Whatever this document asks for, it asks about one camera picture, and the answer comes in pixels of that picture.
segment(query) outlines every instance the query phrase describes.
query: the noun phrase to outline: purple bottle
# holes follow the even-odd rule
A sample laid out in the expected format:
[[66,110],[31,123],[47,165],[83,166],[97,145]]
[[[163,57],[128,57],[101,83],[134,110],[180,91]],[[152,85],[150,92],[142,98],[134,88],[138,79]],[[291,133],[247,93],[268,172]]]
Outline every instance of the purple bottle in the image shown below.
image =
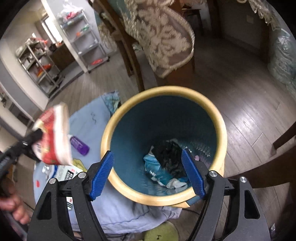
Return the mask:
[[68,135],[71,145],[83,156],[89,152],[89,146],[75,136]]

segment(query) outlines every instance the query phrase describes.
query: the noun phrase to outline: metal bolt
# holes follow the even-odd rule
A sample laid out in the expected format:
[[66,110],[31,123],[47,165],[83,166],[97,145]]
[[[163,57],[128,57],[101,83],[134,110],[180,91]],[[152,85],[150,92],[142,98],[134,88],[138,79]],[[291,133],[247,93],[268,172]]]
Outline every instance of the metal bolt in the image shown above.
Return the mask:
[[210,174],[211,177],[216,177],[216,176],[218,176],[218,173],[215,172],[215,171],[210,171],[209,174]]
[[51,179],[49,180],[49,183],[50,183],[50,184],[54,184],[54,183],[55,183],[55,178],[51,178]]
[[78,174],[79,178],[85,178],[86,177],[86,173],[85,172],[81,172]]
[[240,177],[239,180],[242,182],[242,183],[246,183],[247,182],[247,179],[245,177]]

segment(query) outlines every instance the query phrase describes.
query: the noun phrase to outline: large clear plastic bottle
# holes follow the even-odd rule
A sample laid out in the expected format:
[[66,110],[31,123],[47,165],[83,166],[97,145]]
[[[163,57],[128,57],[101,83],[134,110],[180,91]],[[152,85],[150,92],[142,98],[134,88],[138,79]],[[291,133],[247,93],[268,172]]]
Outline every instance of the large clear plastic bottle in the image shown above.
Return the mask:
[[274,54],[270,59],[268,69],[278,81],[286,85],[293,84],[296,74],[296,53],[290,34],[284,29],[281,29],[280,36],[274,44]]

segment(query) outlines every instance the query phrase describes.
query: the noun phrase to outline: green object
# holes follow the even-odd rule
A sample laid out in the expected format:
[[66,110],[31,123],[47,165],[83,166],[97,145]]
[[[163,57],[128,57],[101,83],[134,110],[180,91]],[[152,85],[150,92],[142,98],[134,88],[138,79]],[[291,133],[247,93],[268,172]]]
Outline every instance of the green object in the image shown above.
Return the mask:
[[178,241],[179,234],[175,226],[166,221],[145,233],[144,241]]

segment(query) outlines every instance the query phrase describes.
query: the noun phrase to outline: wooden floor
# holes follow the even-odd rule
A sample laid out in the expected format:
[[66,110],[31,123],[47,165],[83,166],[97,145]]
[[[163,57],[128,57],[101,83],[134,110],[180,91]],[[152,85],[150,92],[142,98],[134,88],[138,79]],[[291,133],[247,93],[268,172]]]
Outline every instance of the wooden floor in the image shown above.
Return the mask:
[[[219,39],[196,42],[196,85],[221,112],[228,133],[225,176],[229,177],[264,163],[271,144],[296,120],[296,103],[253,54]],[[145,88],[156,86],[152,70],[142,52],[137,54]],[[91,74],[84,74],[63,90],[48,106],[61,101],[70,115],[104,92],[119,90],[122,102],[137,94],[135,78],[129,78],[120,54],[110,58]],[[256,189],[268,226],[275,223],[287,200],[289,185]],[[201,204],[190,209],[200,211]],[[223,204],[217,236],[223,229],[227,199]],[[180,241],[188,238],[198,215],[182,211],[176,225]]]

